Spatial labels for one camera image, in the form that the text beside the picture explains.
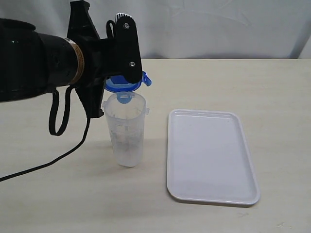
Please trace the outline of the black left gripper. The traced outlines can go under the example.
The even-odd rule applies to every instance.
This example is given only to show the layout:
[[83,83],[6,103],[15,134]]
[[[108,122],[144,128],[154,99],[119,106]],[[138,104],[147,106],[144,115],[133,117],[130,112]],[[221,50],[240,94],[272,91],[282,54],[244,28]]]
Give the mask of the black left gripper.
[[115,21],[106,23],[106,39],[101,39],[88,13],[90,4],[85,0],[70,2],[67,39],[77,53],[79,80],[73,83],[87,118],[100,118],[106,79],[112,75],[107,67],[107,55],[116,39],[118,70],[129,83],[142,78],[141,55],[137,27],[134,19],[125,13],[117,13]]

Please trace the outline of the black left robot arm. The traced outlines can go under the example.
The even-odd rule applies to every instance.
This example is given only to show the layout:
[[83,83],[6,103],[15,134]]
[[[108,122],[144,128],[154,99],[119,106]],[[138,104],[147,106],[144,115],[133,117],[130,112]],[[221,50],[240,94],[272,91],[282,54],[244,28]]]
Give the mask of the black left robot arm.
[[67,37],[38,33],[19,20],[0,21],[0,100],[24,100],[71,86],[88,118],[103,115],[105,81],[122,75],[129,83],[142,79],[136,23],[123,14],[106,24],[99,37],[89,16],[89,3],[70,3]]

